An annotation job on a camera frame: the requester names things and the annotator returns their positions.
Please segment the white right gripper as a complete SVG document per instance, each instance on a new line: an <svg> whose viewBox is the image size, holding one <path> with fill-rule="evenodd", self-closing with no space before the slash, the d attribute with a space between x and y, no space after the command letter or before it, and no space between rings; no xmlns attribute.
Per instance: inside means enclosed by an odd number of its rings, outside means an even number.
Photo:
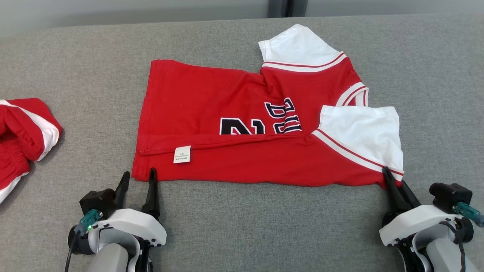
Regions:
<svg viewBox="0 0 484 272"><path fill-rule="evenodd" d="M384 246L394 246L398 243L397 239L406 239L408 236L433 227L446 219L453 221L455 218L460 218L460 215L446 213L434 205L421 205L404 180L401 180L400 193L389 167L384 167L382 173L389 202L389 212L386 216L396 216L379 230Z"/></svg>

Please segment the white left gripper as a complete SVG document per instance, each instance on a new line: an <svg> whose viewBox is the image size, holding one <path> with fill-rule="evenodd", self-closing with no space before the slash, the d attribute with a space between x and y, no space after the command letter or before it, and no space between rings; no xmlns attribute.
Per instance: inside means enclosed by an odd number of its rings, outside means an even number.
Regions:
<svg viewBox="0 0 484 272"><path fill-rule="evenodd" d="M92 248L101 249L109 243L121 246L139 247L137 238L148 241L150 245L161 247L166 244L167 232L159 223L160 202L157 189L157 172L151 168L148 179L149 188L141 212L124 209L126 193L129 189L130 172L124 172L115 190L117 211L106 220L97 221L92 226Z"/></svg>

